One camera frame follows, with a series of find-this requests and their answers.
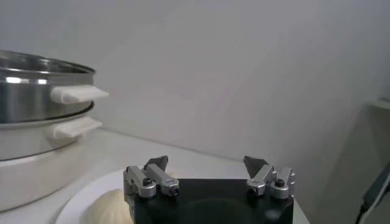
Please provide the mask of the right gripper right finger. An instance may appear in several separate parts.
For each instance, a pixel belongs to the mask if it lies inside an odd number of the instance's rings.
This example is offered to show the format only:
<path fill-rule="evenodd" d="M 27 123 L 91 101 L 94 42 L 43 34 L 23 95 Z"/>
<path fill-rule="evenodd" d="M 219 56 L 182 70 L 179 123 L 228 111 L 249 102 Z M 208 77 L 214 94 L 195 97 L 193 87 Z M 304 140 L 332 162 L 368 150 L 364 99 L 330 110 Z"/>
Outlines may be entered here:
<path fill-rule="evenodd" d="M 269 194 L 272 198 L 286 200 L 295 196 L 296 173 L 290 167 L 277 171 L 264 159 L 245 156 L 243 163 L 249 174 L 247 195 L 258 198 Z"/>

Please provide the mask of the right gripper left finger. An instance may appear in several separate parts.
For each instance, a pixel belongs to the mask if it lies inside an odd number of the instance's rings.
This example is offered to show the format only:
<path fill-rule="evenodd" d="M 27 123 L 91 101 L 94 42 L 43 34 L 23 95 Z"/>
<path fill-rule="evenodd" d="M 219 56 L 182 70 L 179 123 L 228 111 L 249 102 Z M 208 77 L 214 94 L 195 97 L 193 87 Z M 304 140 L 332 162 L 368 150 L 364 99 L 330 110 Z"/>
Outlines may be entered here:
<path fill-rule="evenodd" d="M 163 195 L 177 198 L 180 195 L 179 180 L 168 175 L 165 170 L 168 156 L 151 158 L 142 168 L 128 166 L 123 171 L 125 195 L 152 198 L 158 189 Z"/>

